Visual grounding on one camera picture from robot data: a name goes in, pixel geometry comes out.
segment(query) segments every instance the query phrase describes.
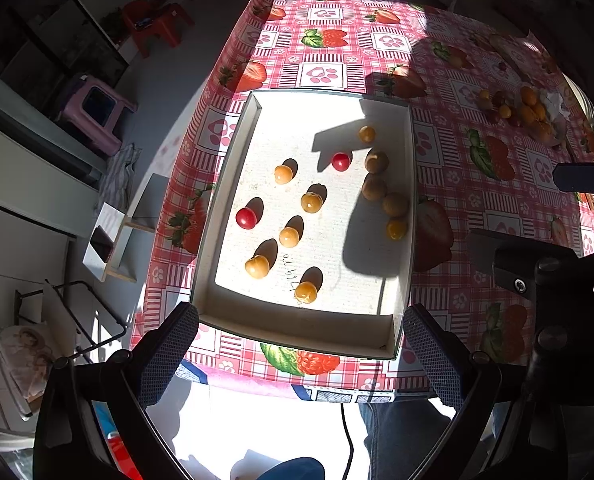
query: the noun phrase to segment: person's leg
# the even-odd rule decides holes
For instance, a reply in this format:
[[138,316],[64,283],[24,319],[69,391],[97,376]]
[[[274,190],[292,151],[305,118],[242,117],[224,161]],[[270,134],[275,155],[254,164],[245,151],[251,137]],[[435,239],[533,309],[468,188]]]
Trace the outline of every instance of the person's leg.
[[321,462],[302,456],[277,464],[257,480],[325,480],[325,477]]
[[368,436],[370,480],[405,480],[412,475],[450,423],[428,400],[359,405]]

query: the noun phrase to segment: floor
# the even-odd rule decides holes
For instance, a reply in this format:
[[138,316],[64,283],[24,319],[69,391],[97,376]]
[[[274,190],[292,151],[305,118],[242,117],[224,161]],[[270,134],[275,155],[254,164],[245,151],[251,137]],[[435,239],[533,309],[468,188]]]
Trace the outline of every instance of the floor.
[[[436,0],[410,1],[439,5]],[[163,42],[154,43],[151,55],[133,60],[117,86],[120,94],[139,103],[137,113],[124,125],[122,140],[134,142],[142,150],[133,184],[133,196],[146,190],[142,203],[147,205],[141,207],[141,215],[157,216],[159,212],[167,176],[195,100],[247,2],[185,0],[182,5],[195,26],[184,27],[182,44],[170,49]],[[152,241],[152,234],[133,231],[124,253],[124,264],[136,276],[136,283],[109,278],[95,284],[101,297],[127,322],[144,300]],[[71,247],[69,279],[92,281],[80,263],[85,246],[86,240],[78,239]],[[74,301],[77,312],[91,312],[90,301]],[[97,338],[116,330],[111,320],[101,314],[89,319],[89,324]],[[93,355],[94,360],[106,359],[120,346],[128,346],[128,340],[126,336],[101,349]],[[369,464],[362,443],[365,427],[357,406],[346,408],[355,446],[348,478],[363,480]],[[175,377],[163,399],[148,412],[195,480],[255,479],[278,462],[298,456],[320,460],[329,478],[340,478],[346,467],[348,445],[336,404],[251,396]]]

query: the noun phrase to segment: pink checkered tablecloth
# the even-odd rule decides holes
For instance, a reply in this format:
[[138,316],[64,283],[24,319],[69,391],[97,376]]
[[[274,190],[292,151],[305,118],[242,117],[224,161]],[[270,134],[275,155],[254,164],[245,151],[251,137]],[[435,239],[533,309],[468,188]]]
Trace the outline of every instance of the pink checkered tablecloth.
[[[418,194],[427,198],[418,207],[417,244],[425,250],[417,251],[410,301],[423,303],[471,351],[483,346],[498,361],[525,362],[533,309],[469,264],[464,238],[487,228],[566,244],[579,256],[594,252],[594,195],[561,193],[552,180],[555,164],[571,154],[594,161],[594,134],[531,36],[505,38],[504,46],[534,85],[563,97],[568,149],[548,148],[505,120],[488,122],[476,104],[480,89],[519,94],[522,87],[515,70],[500,66],[486,41],[491,32],[451,12],[391,0],[251,0],[181,142],[132,346],[189,295],[209,190],[249,91],[323,88],[410,101]],[[427,219],[435,227],[425,229]],[[291,388],[316,400],[361,401],[366,390],[389,400],[429,388],[405,338],[394,361],[275,350],[293,365],[277,369],[260,343],[202,325],[179,373],[260,394]]]

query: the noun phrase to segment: white tray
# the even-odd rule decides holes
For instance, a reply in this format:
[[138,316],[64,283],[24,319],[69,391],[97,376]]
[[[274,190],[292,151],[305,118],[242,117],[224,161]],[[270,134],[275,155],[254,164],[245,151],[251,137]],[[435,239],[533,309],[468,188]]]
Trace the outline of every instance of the white tray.
[[[372,145],[357,133],[375,128]],[[191,301],[203,323],[281,346],[374,359],[395,357],[401,316],[408,304],[415,236],[415,150],[410,109],[357,94],[317,91],[251,92],[213,194],[197,260]],[[363,161],[375,147],[391,161],[389,190],[408,197],[409,230],[386,236],[381,202],[361,195]],[[352,153],[348,170],[330,166],[335,152]],[[275,183],[274,168],[292,158],[298,171]],[[321,210],[309,214],[299,199],[312,184],[327,188]],[[264,210],[252,230],[235,213],[255,197]],[[303,237],[292,249],[279,231],[301,216]],[[255,280],[244,263],[265,240],[277,245],[269,274]],[[317,300],[300,304],[294,291],[304,272],[318,267]]]

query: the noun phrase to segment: white cabinet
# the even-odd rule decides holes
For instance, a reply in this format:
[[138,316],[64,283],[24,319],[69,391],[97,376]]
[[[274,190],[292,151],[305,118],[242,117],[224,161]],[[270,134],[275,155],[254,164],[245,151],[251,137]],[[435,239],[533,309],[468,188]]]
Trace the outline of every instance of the white cabinet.
[[[0,210],[0,328],[13,324],[15,290],[39,290],[48,279],[64,282],[68,237]],[[24,300],[40,312],[41,295]],[[33,432],[36,416],[21,419],[0,370],[0,428]]]

